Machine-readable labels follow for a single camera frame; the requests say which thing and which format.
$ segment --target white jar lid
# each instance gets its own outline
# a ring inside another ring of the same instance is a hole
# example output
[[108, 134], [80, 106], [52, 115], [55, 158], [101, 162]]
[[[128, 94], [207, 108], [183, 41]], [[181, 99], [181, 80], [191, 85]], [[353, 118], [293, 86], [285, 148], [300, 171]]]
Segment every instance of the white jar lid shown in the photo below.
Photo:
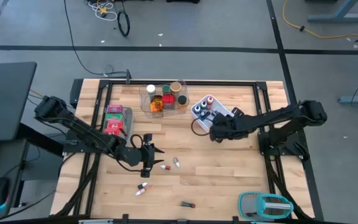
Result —
[[155, 92], [155, 85], [148, 85], [146, 87], [146, 90], [148, 93], [154, 93]]

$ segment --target wooden tabletop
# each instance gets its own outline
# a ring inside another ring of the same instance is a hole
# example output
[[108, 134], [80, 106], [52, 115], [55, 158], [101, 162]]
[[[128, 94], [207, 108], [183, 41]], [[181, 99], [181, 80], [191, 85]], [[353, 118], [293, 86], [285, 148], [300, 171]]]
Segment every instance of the wooden tabletop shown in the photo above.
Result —
[[[85, 79], [76, 109], [76, 116], [91, 123], [98, 79]], [[287, 97], [282, 82], [267, 82], [272, 110], [286, 106]], [[190, 104], [185, 114], [164, 118], [146, 118], [139, 105], [139, 85], [114, 85], [110, 104], [130, 107], [134, 111], [133, 134], [152, 133], [152, 142], [165, 154], [155, 166], [150, 178], [143, 179], [138, 172], [128, 172], [116, 161], [102, 155], [94, 193], [92, 218], [121, 218], [129, 214], [135, 219], [232, 220], [240, 216], [238, 196], [246, 191], [269, 192], [264, 158], [259, 154], [257, 132], [248, 138], [221, 144], [199, 137], [191, 132], [191, 106], [202, 97], [212, 94], [227, 109], [240, 108], [245, 114], [256, 115], [254, 94], [249, 86], [188, 86]], [[104, 105], [106, 93], [103, 94]], [[101, 123], [103, 107], [98, 116]], [[195, 124], [195, 131], [203, 130]], [[57, 213], [70, 199], [78, 186], [83, 154], [76, 154], [63, 166], [51, 214]], [[173, 165], [177, 157], [180, 168]], [[288, 191], [305, 213], [313, 217], [308, 186], [303, 166], [298, 158], [282, 157]], [[135, 196], [137, 185], [148, 182], [146, 193]], [[81, 213], [85, 212], [85, 190]], [[181, 207], [181, 201], [196, 204], [196, 208]]]

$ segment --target black desk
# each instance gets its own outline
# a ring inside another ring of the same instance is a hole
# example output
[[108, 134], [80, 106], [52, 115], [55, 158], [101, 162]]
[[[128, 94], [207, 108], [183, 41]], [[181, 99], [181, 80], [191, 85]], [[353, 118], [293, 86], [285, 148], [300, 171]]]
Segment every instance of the black desk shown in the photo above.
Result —
[[[25, 160], [30, 144], [62, 157], [60, 143], [21, 123], [36, 67], [35, 62], [0, 64], [0, 177]], [[7, 175], [9, 198], [0, 208], [0, 216], [18, 206], [24, 184], [22, 168], [18, 166]]]

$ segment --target white cable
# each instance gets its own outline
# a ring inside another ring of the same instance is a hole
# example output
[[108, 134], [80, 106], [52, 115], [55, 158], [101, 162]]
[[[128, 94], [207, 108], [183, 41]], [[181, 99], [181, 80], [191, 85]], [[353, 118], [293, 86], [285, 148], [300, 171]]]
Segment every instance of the white cable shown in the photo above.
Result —
[[[104, 7], [106, 7], [107, 9], [112, 9], [114, 7], [114, 4], [113, 3], [107, 3], [107, 2], [104, 2], [104, 3], [100, 3], [101, 5], [103, 5]], [[105, 21], [115, 21], [117, 20], [117, 14], [115, 12], [106, 12], [106, 14], [114, 14], [116, 15], [116, 17], [114, 19], [105, 19], [101, 16], [98, 15], [98, 12], [100, 12], [100, 9], [98, 9], [98, 4], [97, 3], [94, 3], [94, 4], [91, 4], [91, 2], [89, 1], [88, 2], [88, 5], [89, 7], [92, 8], [92, 10], [94, 11], [94, 14], [97, 18], [99, 19], [102, 19], [102, 20], [105, 20]]]

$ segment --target floor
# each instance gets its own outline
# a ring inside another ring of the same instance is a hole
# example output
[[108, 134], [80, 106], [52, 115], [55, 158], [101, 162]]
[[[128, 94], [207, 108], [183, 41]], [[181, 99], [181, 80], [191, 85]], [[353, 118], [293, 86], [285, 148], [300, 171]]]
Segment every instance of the floor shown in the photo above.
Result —
[[[70, 50], [63, 1], [0, 0], [0, 6], [4, 2], [0, 63], [37, 62], [32, 88], [64, 100], [69, 99], [74, 78], [95, 77], [80, 67]], [[322, 127], [305, 129], [324, 219], [358, 223], [358, 108], [337, 103], [339, 96], [353, 94], [358, 86], [358, 43], [354, 42], [358, 38], [322, 40], [300, 32], [282, 19], [285, 1], [272, 2], [284, 49], [310, 50], [286, 54], [296, 97], [322, 102], [328, 114]], [[308, 14], [333, 12], [342, 2], [288, 0], [286, 17], [321, 35], [358, 33], [358, 24], [307, 22]], [[110, 64], [115, 71], [129, 69], [134, 78], [285, 81], [266, 1], [128, 1], [125, 7], [131, 19], [128, 38], [120, 35], [116, 22], [96, 18], [83, 1], [67, 0], [74, 42], [85, 49], [78, 55], [88, 69], [104, 72]], [[351, 12], [358, 12], [358, 3]], [[134, 51], [119, 48], [122, 46], [148, 48]], [[164, 51], [157, 51], [160, 46]], [[93, 47], [110, 48], [94, 51]], [[180, 52], [164, 47], [194, 48]], [[251, 53], [244, 48], [259, 50]], [[339, 53], [317, 55], [312, 50]], [[33, 119], [33, 110], [34, 105], [26, 105], [22, 122], [42, 133], [55, 133]], [[57, 158], [44, 159], [51, 168], [61, 163]], [[31, 181], [23, 199], [35, 202], [56, 183], [53, 178]], [[11, 219], [46, 217], [51, 204], [52, 197]]]

